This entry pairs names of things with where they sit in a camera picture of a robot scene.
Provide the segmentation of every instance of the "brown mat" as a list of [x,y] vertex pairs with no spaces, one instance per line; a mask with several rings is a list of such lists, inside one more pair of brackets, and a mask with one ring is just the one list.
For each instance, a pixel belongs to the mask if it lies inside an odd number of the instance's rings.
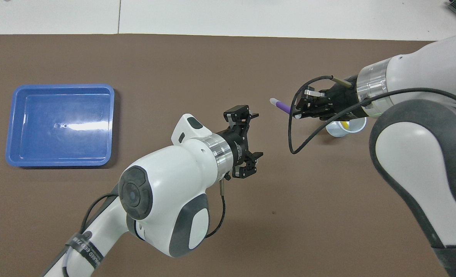
[[[95,276],[446,276],[406,204],[381,179],[365,131],[322,133],[300,154],[287,145],[289,102],[305,81],[347,77],[426,42],[186,35],[0,35],[0,276],[39,275],[78,230],[89,204],[134,160],[170,145],[192,113],[217,132],[223,111],[248,104],[260,117],[250,149],[258,173],[226,182],[219,233],[182,258],[124,235]],[[9,166],[11,97],[22,84],[107,83],[117,93],[112,160],[101,169]],[[330,83],[319,83],[318,89]],[[295,143],[320,121],[295,123]],[[211,228],[221,215],[208,190]]]

